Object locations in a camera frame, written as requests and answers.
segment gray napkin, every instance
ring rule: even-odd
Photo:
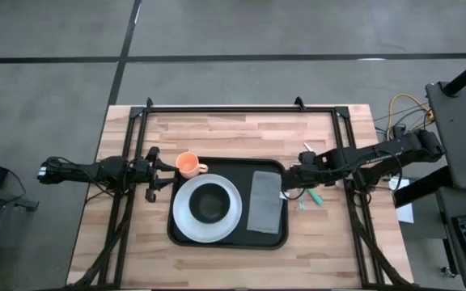
[[[277,173],[256,171],[252,176],[248,230],[278,234],[282,215],[282,177]]]

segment yellow cable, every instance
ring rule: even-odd
[[[426,105],[423,105],[422,103],[420,103],[420,101],[418,101],[418,99],[416,99],[413,96],[411,96],[409,94],[406,94],[406,93],[397,94],[397,95],[395,95],[395,97],[393,97],[392,101],[389,103],[388,129],[386,129],[386,139],[387,140],[389,140],[389,134],[392,131],[393,105],[395,104],[395,100],[397,100],[400,97],[408,97],[409,99],[414,101],[416,104],[418,104],[418,106],[420,106],[420,107],[422,107],[424,109],[424,111],[427,114],[427,117],[428,117],[429,121],[434,120],[433,112]]]

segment white paper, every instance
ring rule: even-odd
[[[398,184],[398,178],[393,177],[389,180],[389,188],[392,190],[396,189],[396,185]],[[402,179],[400,182],[400,188],[409,185],[408,179]],[[398,216],[398,221],[414,223],[413,219],[413,206],[409,203],[408,205],[404,205],[398,209],[396,209],[396,215]]]

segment orange mug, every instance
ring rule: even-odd
[[[192,152],[180,154],[176,159],[176,167],[186,179],[191,179],[199,173],[208,172],[208,166],[199,163],[199,158]]]

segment mug handle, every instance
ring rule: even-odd
[[[208,172],[208,166],[205,164],[199,164],[199,173],[207,173]]]

